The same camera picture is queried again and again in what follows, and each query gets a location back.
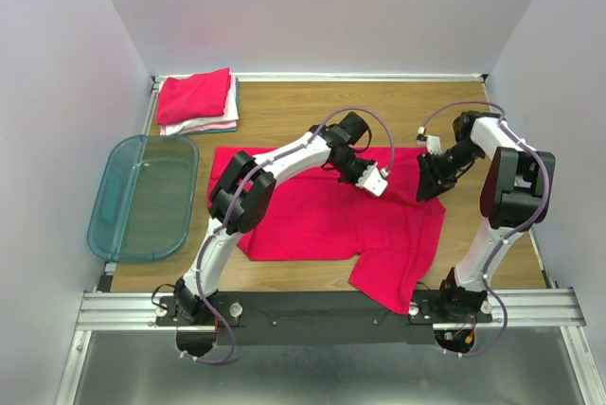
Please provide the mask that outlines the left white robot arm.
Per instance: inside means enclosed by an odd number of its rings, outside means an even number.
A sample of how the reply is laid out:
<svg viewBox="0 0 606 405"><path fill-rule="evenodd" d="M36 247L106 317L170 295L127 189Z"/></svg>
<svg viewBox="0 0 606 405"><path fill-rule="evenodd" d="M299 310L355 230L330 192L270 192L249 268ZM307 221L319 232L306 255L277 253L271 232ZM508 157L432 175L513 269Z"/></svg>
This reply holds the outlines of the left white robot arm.
<svg viewBox="0 0 606 405"><path fill-rule="evenodd" d="M242 236L256 228L265 216L276 188L296 175L329 165L338 180L379 197L395 161L390 138L389 161L379 167L375 160L359 156L354 148L369 131L357 108L346 109L341 122L331 124L335 111L292 143L267 153L237 152L210 192L209 221L205 238L192 265L174 285L178 314L191 325L202 323L208 313L221 320L208 297L219 288L222 271Z"/></svg>

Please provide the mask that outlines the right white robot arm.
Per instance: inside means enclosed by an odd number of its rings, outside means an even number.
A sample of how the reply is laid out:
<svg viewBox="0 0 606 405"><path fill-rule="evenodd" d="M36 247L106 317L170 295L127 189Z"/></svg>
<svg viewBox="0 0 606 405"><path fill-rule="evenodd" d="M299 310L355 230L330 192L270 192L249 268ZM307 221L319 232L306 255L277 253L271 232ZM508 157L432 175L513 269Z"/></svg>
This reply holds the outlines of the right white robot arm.
<svg viewBox="0 0 606 405"><path fill-rule="evenodd" d="M418 201L453 189L478 159L490 159L490 167L479 197L482 222L435 301L437 314L449 322L481 311L508 250L544 220L556 165L552 153L530 147L501 115L466 111L454 120L453 130L455 143L444 150L425 125L418 129L417 139L427 148L418 157Z"/></svg>

